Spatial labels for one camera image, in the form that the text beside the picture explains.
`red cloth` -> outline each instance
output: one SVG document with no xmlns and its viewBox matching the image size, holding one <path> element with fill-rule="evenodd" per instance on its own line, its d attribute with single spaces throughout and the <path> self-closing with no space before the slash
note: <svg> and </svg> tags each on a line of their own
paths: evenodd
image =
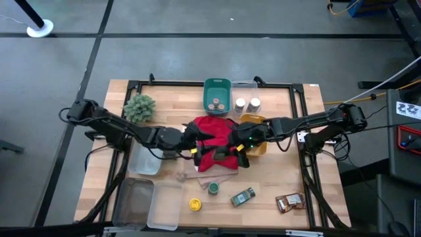
<svg viewBox="0 0 421 237">
<path fill-rule="evenodd" d="M 233 126 L 232 122 L 226 121 L 224 118 L 205 116 L 197 117 L 194 120 L 195 124 L 207 134 L 212 134 L 215 136 L 213 139 L 203 141 L 205 146 L 209 145 L 226 145 L 228 144 L 228 135 L 231 132 L 231 129 L 228 128 L 228 125 Z M 204 172 L 209 169 L 214 164 L 221 165 L 230 169 L 238 169 L 237 157 L 230 155 L 226 157 L 223 161 L 214 161 L 212 158 L 214 151 L 206 153 L 202 157 L 202 161 L 199 165 L 199 172 Z"/>
</svg>

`white base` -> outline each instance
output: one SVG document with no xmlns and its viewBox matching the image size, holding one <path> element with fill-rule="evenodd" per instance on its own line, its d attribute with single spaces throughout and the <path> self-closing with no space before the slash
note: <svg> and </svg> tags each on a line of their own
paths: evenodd
<svg viewBox="0 0 421 237">
<path fill-rule="evenodd" d="M 33 38 L 42 38 L 48 36 L 54 28 L 54 24 L 50 20 L 43 19 L 44 26 L 39 30 L 34 30 L 31 27 L 26 29 L 26 33 Z"/>
</svg>

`green can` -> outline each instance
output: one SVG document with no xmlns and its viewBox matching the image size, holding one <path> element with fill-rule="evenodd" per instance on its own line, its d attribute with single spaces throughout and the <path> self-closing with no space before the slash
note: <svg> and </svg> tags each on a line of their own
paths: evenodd
<svg viewBox="0 0 421 237">
<path fill-rule="evenodd" d="M 219 192 L 219 184 L 211 182 L 208 186 L 208 194 L 216 195 Z"/>
<path fill-rule="evenodd" d="M 252 188 L 248 188 L 242 191 L 241 193 L 235 195 L 234 197 L 231 197 L 231 202 L 232 205 L 234 205 L 234 207 L 237 207 L 255 196 L 255 191 Z"/>
</svg>

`concrete floor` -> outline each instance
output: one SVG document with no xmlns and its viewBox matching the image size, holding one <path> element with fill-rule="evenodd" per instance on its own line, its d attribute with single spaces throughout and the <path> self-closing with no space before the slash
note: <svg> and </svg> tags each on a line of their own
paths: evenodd
<svg viewBox="0 0 421 237">
<path fill-rule="evenodd" d="M 54 33 L 97 33 L 107 0 L 29 1 L 55 23 Z M 411 29 L 411 11 L 398 3 Z M 336 11 L 346 4 L 335 3 Z M 0 14 L 17 17 L 6 1 Z M 45 191 L 65 124 L 58 111 L 72 104 L 95 38 L 2 38 L 26 27 L 0 18 L 0 139 L 25 153 L 0 153 L 1 226 L 29 226 Z M 353 19 L 333 16 L 322 0 L 119 0 L 105 33 L 400 34 L 390 13 Z M 100 104 L 110 79 L 205 80 L 223 77 L 320 84 L 325 101 L 348 99 L 360 80 L 385 80 L 414 59 L 401 39 L 104 38 L 85 98 Z M 361 103 L 366 114 L 384 98 Z M 386 123 L 385 110 L 369 126 Z M 92 143 L 76 128 L 45 224 L 71 223 Z M 351 136 L 361 166 L 387 157 L 386 130 Z"/>
</svg>

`table surface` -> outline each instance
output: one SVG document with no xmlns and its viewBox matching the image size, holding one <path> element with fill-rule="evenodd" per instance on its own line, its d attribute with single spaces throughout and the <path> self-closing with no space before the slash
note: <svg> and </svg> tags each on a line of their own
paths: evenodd
<svg viewBox="0 0 421 237">
<path fill-rule="evenodd" d="M 121 115 L 128 80 L 111 80 L 104 107 L 110 112 Z M 309 114 L 324 110 L 318 85 L 303 85 Z M 171 126 L 182 129 L 181 123 L 192 121 L 206 115 L 202 107 L 202 87 L 185 86 L 142 86 L 142 94 L 150 95 L 156 101 L 156 114 L 149 125 Z M 289 91 L 279 88 L 259 88 L 262 111 L 265 117 L 292 117 Z M 295 95 L 299 116 L 301 116 L 299 95 Z M 97 140 L 93 149 L 105 145 Z M 295 228 L 308 229 L 309 219 L 306 210 L 294 209 L 281 214 L 275 197 L 304 192 L 300 171 L 296 139 L 290 149 L 282 153 L 275 143 L 268 144 L 267 152 L 257 158 L 250 158 L 248 169 L 239 168 L 239 174 L 221 183 L 217 196 L 208 195 L 202 190 L 196 179 L 184 182 L 184 194 L 179 226 L 214 227 L 214 228 Z M 333 147 L 325 145 L 325 150 L 333 152 Z M 75 220 L 83 218 L 95 205 L 105 190 L 107 175 L 111 163 L 111 149 L 98 151 L 91 155 L 85 175 Z M 318 170 L 323 195 L 339 218 L 351 225 L 343 194 L 337 163 L 323 153 L 317 155 Z M 160 180 L 175 181 L 175 174 L 183 171 L 184 161 L 164 161 L 157 176 L 142 176 L 127 173 L 127 176 L 146 178 L 153 182 Z M 252 187 L 256 197 L 246 204 L 233 207 L 230 198 L 240 191 Z M 111 220 L 115 195 L 110 198 L 106 220 Z M 199 198 L 203 207 L 198 212 L 189 209 L 189 200 Z M 316 225 L 321 226 L 316 199 L 312 195 Z"/>
<path fill-rule="evenodd" d="M 396 102 L 401 100 L 399 91 L 387 91 L 387 124 L 401 124 L 406 122 L 421 122 L 419 119 L 398 115 L 396 113 Z M 421 130 L 421 124 L 408 124 L 411 128 Z M 397 147 L 397 129 L 391 127 L 387 129 L 389 134 L 389 168 L 390 174 L 395 178 L 406 180 L 415 184 L 421 184 L 421 156 L 404 151 Z"/>
<path fill-rule="evenodd" d="M 421 199 L 419 187 L 383 174 L 376 176 L 376 186 L 379 197 L 387 204 L 395 220 L 404 224 L 409 233 L 413 233 L 414 199 Z M 387 234 L 392 218 L 380 199 L 377 199 L 377 210 L 378 231 Z"/>
</svg>

